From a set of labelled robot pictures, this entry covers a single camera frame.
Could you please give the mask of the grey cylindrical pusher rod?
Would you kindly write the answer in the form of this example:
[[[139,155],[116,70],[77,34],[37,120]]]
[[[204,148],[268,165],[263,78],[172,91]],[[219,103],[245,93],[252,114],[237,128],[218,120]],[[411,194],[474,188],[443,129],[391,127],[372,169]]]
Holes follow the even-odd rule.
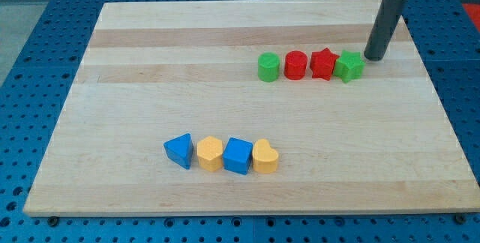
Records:
[[[378,62],[383,59],[406,3],[407,0],[381,1],[364,49],[367,60]]]

